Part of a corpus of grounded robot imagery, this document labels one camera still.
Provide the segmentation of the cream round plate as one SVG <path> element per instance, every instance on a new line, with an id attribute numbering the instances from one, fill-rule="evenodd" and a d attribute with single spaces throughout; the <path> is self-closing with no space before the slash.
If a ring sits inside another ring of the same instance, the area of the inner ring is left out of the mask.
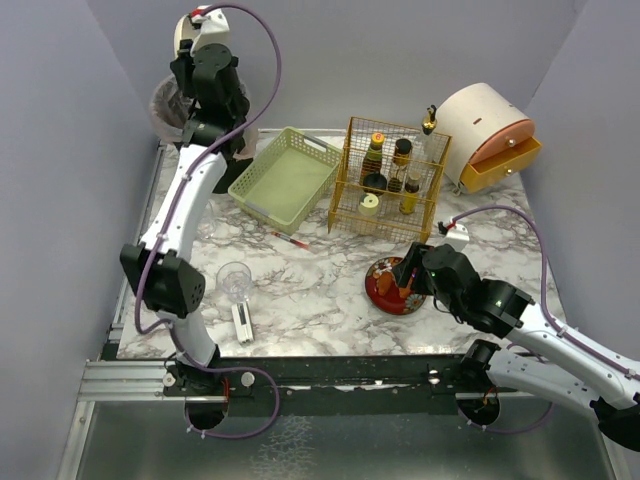
<path id="1" fill-rule="evenodd" d="M 196 40 L 200 34 L 201 23 L 198 10 L 182 16 L 175 27 L 173 38 L 174 58 L 178 59 L 182 52 L 193 55 Z"/>

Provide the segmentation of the red floral plate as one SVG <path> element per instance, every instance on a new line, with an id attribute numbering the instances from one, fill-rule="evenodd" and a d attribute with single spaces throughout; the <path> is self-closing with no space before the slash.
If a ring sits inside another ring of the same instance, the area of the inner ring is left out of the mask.
<path id="1" fill-rule="evenodd" d="M 384 257 L 374 262 L 365 275 L 365 292 L 372 303 L 381 311 L 392 315 L 408 315 L 416 312 L 427 299 L 426 295 L 421 295 L 412 290 L 412 293 L 406 298 L 399 297 L 399 289 L 396 282 L 389 290 L 388 294 L 381 297 L 377 293 L 377 278 L 385 271 L 392 273 L 392 268 L 400 263 L 401 257 Z"/>

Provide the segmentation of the small yellow spice bottle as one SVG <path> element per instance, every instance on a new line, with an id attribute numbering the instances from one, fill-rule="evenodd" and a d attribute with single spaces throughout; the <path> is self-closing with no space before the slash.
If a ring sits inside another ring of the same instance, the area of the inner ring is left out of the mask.
<path id="1" fill-rule="evenodd" d="M 414 212 L 418 192 L 420 190 L 421 175 L 419 172 L 410 171 L 404 184 L 404 196 L 399 204 L 399 211 L 404 215 Z"/>

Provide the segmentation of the green-lid seasoning shaker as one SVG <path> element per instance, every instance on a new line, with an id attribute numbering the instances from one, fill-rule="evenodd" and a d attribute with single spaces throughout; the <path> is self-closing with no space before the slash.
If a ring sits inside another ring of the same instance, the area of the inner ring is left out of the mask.
<path id="1" fill-rule="evenodd" d="M 363 194 L 358 203 L 358 212 L 366 217 L 375 216 L 380 206 L 380 199 L 373 193 Z"/>

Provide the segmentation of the black-lid glass jar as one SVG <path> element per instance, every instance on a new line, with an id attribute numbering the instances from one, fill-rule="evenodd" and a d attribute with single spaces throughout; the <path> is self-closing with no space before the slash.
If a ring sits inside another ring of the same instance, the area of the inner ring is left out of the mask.
<path id="1" fill-rule="evenodd" d="M 387 191 L 387 178 L 380 172 L 371 172 L 362 179 L 362 187 L 366 194 L 381 196 Z"/>

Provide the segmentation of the gold-spout oil bottle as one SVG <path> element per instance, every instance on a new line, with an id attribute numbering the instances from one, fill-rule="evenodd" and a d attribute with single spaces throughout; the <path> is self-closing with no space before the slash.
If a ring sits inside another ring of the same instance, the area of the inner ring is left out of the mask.
<path id="1" fill-rule="evenodd" d="M 436 145 L 437 140 L 434 136 L 434 131 L 437 127 L 437 118 L 436 118 L 437 107 L 432 104 L 430 105 L 425 113 L 425 116 L 421 122 L 421 145 L 422 145 L 422 156 L 424 160 L 429 163 L 436 163 Z"/>

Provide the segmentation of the yellow-lid sauce jar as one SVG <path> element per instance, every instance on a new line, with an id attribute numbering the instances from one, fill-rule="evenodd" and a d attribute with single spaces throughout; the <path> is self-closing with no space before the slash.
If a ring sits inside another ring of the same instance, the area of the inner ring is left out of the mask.
<path id="1" fill-rule="evenodd" d="M 371 135 L 369 147 L 364 155 L 359 184 L 363 185 L 365 178 L 371 173 L 379 173 L 382 166 L 382 149 L 385 136 L 381 132 L 375 132 Z"/>

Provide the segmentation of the gold-cap pepper grinder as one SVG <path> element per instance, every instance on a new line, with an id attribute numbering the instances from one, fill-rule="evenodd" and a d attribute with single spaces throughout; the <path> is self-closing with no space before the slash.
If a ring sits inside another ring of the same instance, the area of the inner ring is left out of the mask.
<path id="1" fill-rule="evenodd" d="M 389 171 L 387 189 L 399 193 L 403 188 L 407 167 L 410 163 L 413 144 L 408 138 L 400 138 L 395 142 L 392 163 Z"/>

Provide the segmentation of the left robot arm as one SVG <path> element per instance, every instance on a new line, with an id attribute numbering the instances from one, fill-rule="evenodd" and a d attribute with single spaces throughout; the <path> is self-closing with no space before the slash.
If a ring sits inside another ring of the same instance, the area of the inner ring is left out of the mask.
<path id="1" fill-rule="evenodd" d="M 250 103 L 229 47 L 212 43 L 192 51 L 191 45 L 181 41 L 170 64 L 180 91 L 194 102 L 175 176 L 148 230 L 137 244 L 122 247 L 120 262 L 135 294 L 137 333 L 166 328 L 176 360 L 191 370 L 208 370 L 219 347 L 199 311 L 206 281 L 190 259 L 211 193 L 245 146 Z"/>

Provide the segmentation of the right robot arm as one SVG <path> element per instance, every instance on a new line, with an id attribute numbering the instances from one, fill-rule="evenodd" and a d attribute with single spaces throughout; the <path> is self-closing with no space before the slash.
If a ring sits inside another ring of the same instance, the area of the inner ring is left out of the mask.
<path id="1" fill-rule="evenodd" d="M 466 361 L 490 384 L 582 412 L 596 420 L 607 438 L 638 450 L 638 361 L 547 315 L 540 303 L 508 282 L 481 278 L 467 256 L 448 244 L 412 244 L 392 274 L 397 286 L 433 296 L 456 320 L 546 359 L 528 365 L 492 343 L 476 342 Z"/>

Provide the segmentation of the black ribbed trash bin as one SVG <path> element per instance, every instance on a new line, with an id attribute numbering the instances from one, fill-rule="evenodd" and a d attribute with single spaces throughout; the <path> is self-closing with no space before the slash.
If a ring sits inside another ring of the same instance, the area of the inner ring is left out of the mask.
<path id="1" fill-rule="evenodd" d="M 244 147 L 234 154 L 227 170 L 213 189 L 214 194 L 225 194 L 236 179 L 252 164 L 259 138 L 258 130 L 251 127 L 243 134 Z"/>

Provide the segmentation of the pale green plastic basket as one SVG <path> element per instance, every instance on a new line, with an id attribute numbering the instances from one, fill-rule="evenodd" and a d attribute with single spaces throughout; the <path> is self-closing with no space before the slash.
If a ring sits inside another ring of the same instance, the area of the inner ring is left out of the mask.
<path id="1" fill-rule="evenodd" d="M 229 187 L 250 216 L 294 234 L 335 179 L 342 151 L 302 130 L 284 128 Z"/>

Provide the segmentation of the clear plastic cup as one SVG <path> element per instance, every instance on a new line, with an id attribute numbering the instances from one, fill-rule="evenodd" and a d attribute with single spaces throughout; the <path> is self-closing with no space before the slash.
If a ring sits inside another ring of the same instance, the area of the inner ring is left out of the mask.
<path id="1" fill-rule="evenodd" d="M 215 215 L 215 204 L 211 199 L 209 199 L 205 205 L 198 225 L 198 238 L 202 241 L 210 240 L 215 236 L 216 230 L 217 220 Z"/>
<path id="2" fill-rule="evenodd" d="M 248 301 L 253 288 L 252 272 L 242 262 L 226 263 L 217 273 L 216 287 L 233 303 Z"/>

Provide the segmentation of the red pen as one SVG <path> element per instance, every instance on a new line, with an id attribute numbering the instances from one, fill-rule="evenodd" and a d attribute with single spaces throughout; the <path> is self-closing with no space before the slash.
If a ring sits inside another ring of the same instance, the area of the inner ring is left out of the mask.
<path id="1" fill-rule="evenodd" d="M 272 235 L 275 236 L 276 238 L 279 238 L 279 239 L 281 239 L 283 241 L 286 241 L 286 242 L 288 242 L 288 243 L 290 243 L 292 245 L 295 245 L 298 248 L 301 248 L 301 249 L 304 249 L 304 250 L 309 250 L 310 249 L 310 246 L 308 244 L 306 244 L 306 243 L 304 243 L 302 241 L 299 241 L 297 239 L 294 239 L 291 236 L 286 235 L 284 233 L 273 231 Z"/>

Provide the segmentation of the white folded peeler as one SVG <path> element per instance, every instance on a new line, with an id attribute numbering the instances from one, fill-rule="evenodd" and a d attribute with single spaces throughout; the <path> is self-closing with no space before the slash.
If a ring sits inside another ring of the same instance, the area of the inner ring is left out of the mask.
<path id="1" fill-rule="evenodd" d="M 231 308 L 236 338 L 240 344 L 254 341 L 253 324 L 247 301 L 236 303 Z"/>

